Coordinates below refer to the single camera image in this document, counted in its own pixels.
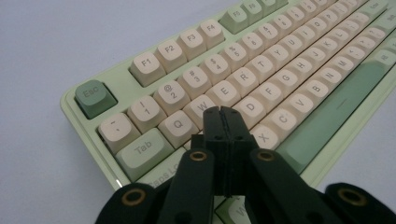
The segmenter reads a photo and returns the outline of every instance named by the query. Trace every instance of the white surface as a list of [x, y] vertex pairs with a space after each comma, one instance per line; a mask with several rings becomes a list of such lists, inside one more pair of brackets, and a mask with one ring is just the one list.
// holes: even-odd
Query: white surface
[[[93, 223], [113, 190], [61, 95], [238, 1], [0, 1], [0, 223]], [[396, 211], [396, 91], [326, 177]]]

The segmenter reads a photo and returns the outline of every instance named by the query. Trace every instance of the keyboard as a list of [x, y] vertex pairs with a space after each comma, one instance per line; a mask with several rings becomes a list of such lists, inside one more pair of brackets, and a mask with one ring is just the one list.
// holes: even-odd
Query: keyboard
[[[114, 189], [171, 178], [215, 105], [314, 187], [396, 86], [391, 5], [244, 0], [82, 81], [61, 108]], [[216, 197], [214, 223], [248, 223], [243, 197]]]

